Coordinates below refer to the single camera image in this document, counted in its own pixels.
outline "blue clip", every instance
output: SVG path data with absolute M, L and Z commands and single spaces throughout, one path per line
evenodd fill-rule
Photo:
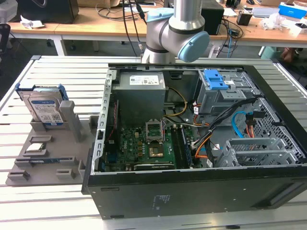
M 222 75 L 216 69 L 206 69 L 203 71 L 205 79 L 211 90 L 228 90 L 229 87 L 223 81 Z

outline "workbench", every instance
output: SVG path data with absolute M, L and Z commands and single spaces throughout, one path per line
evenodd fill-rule
M 243 0 L 238 6 L 238 12 L 246 1 Z M 110 14 L 111 17 L 122 16 L 122 12 Z M 236 23 L 236 17 L 228 17 L 229 21 Z M 239 46 L 275 46 L 275 47 L 297 47 L 307 48 L 307 34 L 293 37 L 289 30 L 263 30 L 259 26 L 259 18 L 251 18 L 248 26 L 241 26 L 244 36 L 239 39 Z M 44 28 L 26 29 L 20 23 L 9 23 L 12 33 L 17 38 L 51 39 L 54 41 L 58 55 L 67 55 L 64 40 L 90 40 L 94 42 L 94 50 L 99 50 L 97 41 L 128 41 L 124 22 L 115 22 L 100 17 L 95 8 L 79 8 L 79 15 L 73 24 L 47 23 Z M 146 25 L 138 19 L 136 21 L 140 40 L 146 41 Z M 133 21 L 127 22 L 127 28 L 132 41 L 137 41 Z M 210 36 L 214 47 L 221 46 L 227 38 L 226 28 L 221 25 L 218 35 Z
M 275 210 L 224 212 L 203 215 L 101 220 L 90 195 L 81 194 L 81 185 L 10 187 L 5 185 L 9 170 L 22 148 L 32 116 L 14 91 L 15 84 L 63 84 L 80 119 L 99 114 L 108 63 L 139 63 L 135 57 L 35 57 L 29 61 L 0 102 L 0 229 L 84 230 L 177 230 L 213 229 L 241 225 L 256 230 L 305 230 L 307 192 Z M 263 59 L 209 59 L 195 63 L 254 65 L 263 78 L 307 129 L 307 92 L 280 65 Z

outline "slotted metal tabletop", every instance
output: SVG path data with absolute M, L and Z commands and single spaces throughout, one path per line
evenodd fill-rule
M 139 63 L 134 57 L 50 57 L 30 60 L 18 82 L 63 84 L 80 119 L 99 114 L 108 63 Z M 307 93 L 280 65 L 263 59 L 208 59 L 197 64 L 253 65 L 307 131 Z M 14 91 L 15 84 L 0 102 L 0 229 L 195 229 L 246 224 L 245 229 L 306 229 L 307 192 L 276 210 L 137 218 L 102 221 L 90 195 L 81 185 L 10 187 L 9 170 L 31 130 L 32 116 Z

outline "gray plastic stand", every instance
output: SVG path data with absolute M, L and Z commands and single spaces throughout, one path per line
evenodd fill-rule
M 98 116 L 79 120 L 74 103 L 63 101 L 65 116 L 59 128 L 31 122 L 32 130 L 8 175 L 7 185 L 82 184 L 88 150 L 95 140 Z M 45 143 L 41 151 L 26 152 L 32 143 Z

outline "small chip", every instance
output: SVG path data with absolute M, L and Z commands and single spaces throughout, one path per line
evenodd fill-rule
M 163 157 L 164 155 L 163 145 L 150 144 L 148 148 L 149 148 L 149 157 Z

